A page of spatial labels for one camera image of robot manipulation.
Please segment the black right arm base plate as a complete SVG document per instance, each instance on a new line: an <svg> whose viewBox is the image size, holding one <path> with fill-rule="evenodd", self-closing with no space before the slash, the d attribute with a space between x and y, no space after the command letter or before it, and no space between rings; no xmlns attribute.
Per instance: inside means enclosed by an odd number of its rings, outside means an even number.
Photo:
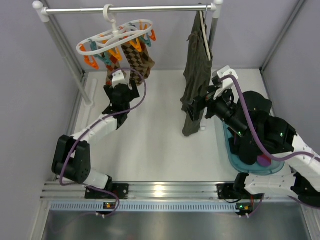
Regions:
<svg viewBox="0 0 320 240"><path fill-rule="evenodd" d="M244 193L234 190L233 183L220 183L216 185L216 188L219 200L236 202L246 197Z"/></svg>

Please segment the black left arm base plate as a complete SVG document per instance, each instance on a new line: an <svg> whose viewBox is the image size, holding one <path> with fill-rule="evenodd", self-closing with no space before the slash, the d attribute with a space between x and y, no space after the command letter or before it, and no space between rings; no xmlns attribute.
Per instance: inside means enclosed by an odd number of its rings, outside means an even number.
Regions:
<svg viewBox="0 0 320 240"><path fill-rule="evenodd" d="M113 183L111 192L115 194L120 200L126 200L128 198L129 193L129 184ZM90 188L86 188L84 198L90 200L114 199L114 197L109 194Z"/></svg>

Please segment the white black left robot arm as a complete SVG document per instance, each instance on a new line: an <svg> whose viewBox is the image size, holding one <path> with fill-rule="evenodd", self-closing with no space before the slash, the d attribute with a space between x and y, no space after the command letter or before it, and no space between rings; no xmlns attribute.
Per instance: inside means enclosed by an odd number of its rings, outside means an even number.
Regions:
<svg viewBox="0 0 320 240"><path fill-rule="evenodd" d="M135 81L115 86L108 82L103 89L109 98L108 107L95 122L78 133L58 139L51 171L73 183L111 192L113 178L92 168L91 147L122 127L132 110L131 102L140 94Z"/></svg>

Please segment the red purple striped sock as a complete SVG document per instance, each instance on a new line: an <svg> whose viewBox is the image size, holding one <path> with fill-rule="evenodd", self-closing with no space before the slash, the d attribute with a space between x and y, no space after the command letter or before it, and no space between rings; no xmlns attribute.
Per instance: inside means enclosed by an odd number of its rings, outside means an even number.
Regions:
<svg viewBox="0 0 320 240"><path fill-rule="evenodd" d="M267 168L272 165L272 160L269 157L267 157L265 154L262 154L257 156L257 163L260 166Z"/></svg>

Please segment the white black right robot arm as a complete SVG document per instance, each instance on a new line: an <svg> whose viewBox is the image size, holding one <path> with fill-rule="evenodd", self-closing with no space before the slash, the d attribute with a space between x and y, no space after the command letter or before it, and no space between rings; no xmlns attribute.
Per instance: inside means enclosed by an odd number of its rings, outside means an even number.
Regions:
<svg viewBox="0 0 320 240"><path fill-rule="evenodd" d="M218 117L228 126L230 151L249 166L263 161L286 163L294 171L285 175L240 172L233 184L237 195L282 195L307 206L320 206L320 156L282 118L271 116L272 102L255 91L239 94L231 89L216 96L210 86L203 96L184 103L193 122L207 110L206 119Z"/></svg>

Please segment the black sock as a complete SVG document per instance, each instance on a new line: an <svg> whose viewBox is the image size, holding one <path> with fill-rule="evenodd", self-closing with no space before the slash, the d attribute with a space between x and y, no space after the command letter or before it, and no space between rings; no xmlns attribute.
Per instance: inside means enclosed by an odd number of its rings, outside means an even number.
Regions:
<svg viewBox="0 0 320 240"><path fill-rule="evenodd" d="M246 165L254 165L258 157L263 155L252 136L230 137L228 143L231 153Z"/></svg>

